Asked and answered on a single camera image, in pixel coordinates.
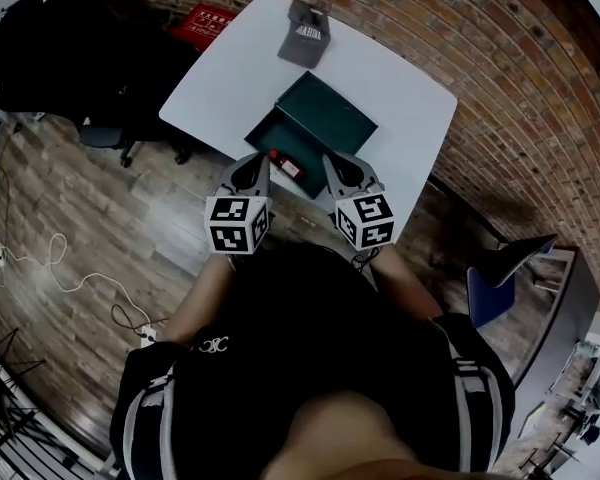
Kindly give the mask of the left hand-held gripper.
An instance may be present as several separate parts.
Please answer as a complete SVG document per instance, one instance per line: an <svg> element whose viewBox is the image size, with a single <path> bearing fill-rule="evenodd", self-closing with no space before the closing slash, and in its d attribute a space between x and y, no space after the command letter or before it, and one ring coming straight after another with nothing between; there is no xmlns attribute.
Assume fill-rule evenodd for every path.
<svg viewBox="0 0 600 480"><path fill-rule="evenodd" d="M251 255L270 228L269 156L256 152L235 161L223 172L220 185L205 205L204 229L211 251Z"/></svg>

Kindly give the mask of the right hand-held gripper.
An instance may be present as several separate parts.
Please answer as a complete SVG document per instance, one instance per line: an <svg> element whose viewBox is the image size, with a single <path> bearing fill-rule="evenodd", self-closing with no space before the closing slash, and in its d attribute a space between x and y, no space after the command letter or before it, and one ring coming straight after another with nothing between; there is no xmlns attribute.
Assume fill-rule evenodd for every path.
<svg viewBox="0 0 600 480"><path fill-rule="evenodd" d="M370 164L344 152L322 157L335 202L335 227L356 250L393 242L395 217L385 187Z"/></svg>

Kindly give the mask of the red capped bottle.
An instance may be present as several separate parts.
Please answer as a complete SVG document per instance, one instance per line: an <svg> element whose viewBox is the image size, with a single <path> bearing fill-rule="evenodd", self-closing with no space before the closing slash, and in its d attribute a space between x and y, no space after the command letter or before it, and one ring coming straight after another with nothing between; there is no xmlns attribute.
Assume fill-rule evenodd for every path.
<svg viewBox="0 0 600 480"><path fill-rule="evenodd" d="M268 152L268 156L270 161L290 179L299 181L304 177L303 167L286 153L272 149Z"/></svg>

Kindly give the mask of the dark green box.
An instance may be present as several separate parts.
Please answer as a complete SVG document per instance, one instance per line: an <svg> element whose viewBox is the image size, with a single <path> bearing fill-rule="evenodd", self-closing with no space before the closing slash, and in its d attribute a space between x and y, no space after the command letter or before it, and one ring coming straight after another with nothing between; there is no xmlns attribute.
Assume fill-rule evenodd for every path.
<svg viewBox="0 0 600 480"><path fill-rule="evenodd" d="M274 103L245 141L262 153L277 151L300 169L294 183L311 199L327 185L322 156L356 154L378 125L311 72L303 73Z"/></svg>

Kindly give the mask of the person's right forearm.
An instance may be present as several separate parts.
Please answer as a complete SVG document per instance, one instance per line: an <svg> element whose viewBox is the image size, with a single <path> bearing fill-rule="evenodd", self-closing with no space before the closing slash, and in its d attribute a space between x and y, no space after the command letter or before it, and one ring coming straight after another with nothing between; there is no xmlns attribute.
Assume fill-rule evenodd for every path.
<svg viewBox="0 0 600 480"><path fill-rule="evenodd" d="M370 261L370 268L378 291L411 317L426 321L443 315L438 302L394 245L383 247Z"/></svg>

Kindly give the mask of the red plastic crate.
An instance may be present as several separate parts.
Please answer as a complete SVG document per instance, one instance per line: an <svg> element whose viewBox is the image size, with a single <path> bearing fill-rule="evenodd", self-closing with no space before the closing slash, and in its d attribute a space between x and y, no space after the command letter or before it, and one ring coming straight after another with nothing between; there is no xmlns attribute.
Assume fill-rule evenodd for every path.
<svg viewBox="0 0 600 480"><path fill-rule="evenodd" d="M169 26L168 33L193 46L198 52L204 52L236 16L236 13L228 10L197 4L176 25Z"/></svg>

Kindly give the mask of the white table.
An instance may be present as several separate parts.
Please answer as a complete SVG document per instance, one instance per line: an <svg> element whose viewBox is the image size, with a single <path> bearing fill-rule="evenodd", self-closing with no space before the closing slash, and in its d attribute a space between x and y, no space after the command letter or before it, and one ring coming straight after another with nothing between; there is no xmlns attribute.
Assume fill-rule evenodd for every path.
<svg viewBox="0 0 600 480"><path fill-rule="evenodd" d="M334 19L331 41L314 69L280 59L290 4L253 0L184 75L160 118L237 161L259 152L245 137L311 72L378 125L354 156L370 164L385 187L394 243L438 156L456 98L398 54ZM270 182L324 209L335 223L328 183L311 199L271 161Z"/></svg>

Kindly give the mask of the black office chair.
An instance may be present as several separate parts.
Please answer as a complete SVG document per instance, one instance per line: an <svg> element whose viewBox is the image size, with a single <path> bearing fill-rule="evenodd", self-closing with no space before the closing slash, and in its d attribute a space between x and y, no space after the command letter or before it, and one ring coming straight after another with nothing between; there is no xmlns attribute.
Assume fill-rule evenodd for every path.
<svg viewBox="0 0 600 480"><path fill-rule="evenodd" d="M19 0L0 21L0 109L73 119L80 113L77 52L63 0Z"/></svg>
<svg viewBox="0 0 600 480"><path fill-rule="evenodd" d="M199 58L194 46L169 33L171 13L141 11L121 23L121 55L102 85L98 106L78 126L80 143L120 152L120 164L132 163L131 150L141 142L165 142L178 165L186 163L194 140L159 117L184 75Z"/></svg>

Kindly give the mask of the grey baseball cap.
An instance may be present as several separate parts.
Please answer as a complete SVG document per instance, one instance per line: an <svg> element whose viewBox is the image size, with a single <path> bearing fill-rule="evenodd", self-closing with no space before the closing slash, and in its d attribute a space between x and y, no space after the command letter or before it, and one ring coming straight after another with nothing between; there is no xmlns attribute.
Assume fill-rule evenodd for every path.
<svg viewBox="0 0 600 480"><path fill-rule="evenodd" d="M328 14L319 7L294 0L288 10L289 30L277 56L306 69L314 69L330 41Z"/></svg>

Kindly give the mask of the person's torso in black shirt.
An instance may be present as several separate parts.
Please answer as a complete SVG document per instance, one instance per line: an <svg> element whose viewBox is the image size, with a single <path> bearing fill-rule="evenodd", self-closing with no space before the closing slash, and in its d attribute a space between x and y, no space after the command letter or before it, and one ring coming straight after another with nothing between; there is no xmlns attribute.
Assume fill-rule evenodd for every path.
<svg viewBox="0 0 600 480"><path fill-rule="evenodd" d="M231 265L190 345L128 355L123 480L494 479L515 392L467 315L415 319L315 244Z"/></svg>

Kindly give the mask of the blue and black chair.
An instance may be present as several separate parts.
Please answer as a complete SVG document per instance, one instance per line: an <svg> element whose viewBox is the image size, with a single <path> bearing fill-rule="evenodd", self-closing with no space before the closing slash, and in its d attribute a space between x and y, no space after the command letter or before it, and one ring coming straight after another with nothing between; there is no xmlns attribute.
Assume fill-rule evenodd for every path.
<svg viewBox="0 0 600 480"><path fill-rule="evenodd" d="M526 238L478 253L466 271L469 316L476 328L513 307L516 271L537 254L550 252L557 238L557 234Z"/></svg>

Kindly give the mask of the dark grey desk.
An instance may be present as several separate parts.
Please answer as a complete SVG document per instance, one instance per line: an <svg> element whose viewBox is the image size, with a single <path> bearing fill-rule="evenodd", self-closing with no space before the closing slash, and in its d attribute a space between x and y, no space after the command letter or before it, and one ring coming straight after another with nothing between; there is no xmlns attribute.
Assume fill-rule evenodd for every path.
<svg viewBox="0 0 600 480"><path fill-rule="evenodd" d="M579 249L554 248L538 259L565 264L551 310L530 359L514 381L516 396L542 396L556 380L574 346L583 340L600 302L600 291Z"/></svg>

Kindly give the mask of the black tripod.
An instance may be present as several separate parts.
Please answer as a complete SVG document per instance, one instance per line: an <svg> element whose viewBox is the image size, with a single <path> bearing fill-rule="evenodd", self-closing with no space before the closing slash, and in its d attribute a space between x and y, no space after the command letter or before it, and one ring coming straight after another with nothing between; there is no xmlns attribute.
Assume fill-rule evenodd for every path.
<svg viewBox="0 0 600 480"><path fill-rule="evenodd" d="M20 329L14 328L0 339L0 377L2 377L2 374L5 374L8 377L5 382L15 382L46 363L45 359L34 358L22 360L10 357L11 349L19 334Z"/></svg>

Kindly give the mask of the grey lab equipment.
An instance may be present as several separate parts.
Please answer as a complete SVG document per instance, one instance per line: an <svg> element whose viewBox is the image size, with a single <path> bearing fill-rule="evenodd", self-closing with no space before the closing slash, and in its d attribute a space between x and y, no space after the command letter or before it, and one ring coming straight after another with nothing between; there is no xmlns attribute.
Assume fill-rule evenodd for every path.
<svg viewBox="0 0 600 480"><path fill-rule="evenodd" d="M564 402L561 413L571 418L577 438L587 446L600 437L600 345L578 341L548 389Z"/></svg>

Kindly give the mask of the white metal rack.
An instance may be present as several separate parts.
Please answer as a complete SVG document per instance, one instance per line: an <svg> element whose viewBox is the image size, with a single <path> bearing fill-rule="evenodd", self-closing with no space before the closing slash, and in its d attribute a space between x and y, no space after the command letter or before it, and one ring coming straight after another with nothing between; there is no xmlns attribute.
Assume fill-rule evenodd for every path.
<svg viewBox="0 0 600 480"><path fill-rule="evenodd" d="M116 480L115 469L93 466L51 433L33 408L9 400L0 420L1 480Z"/></svg>

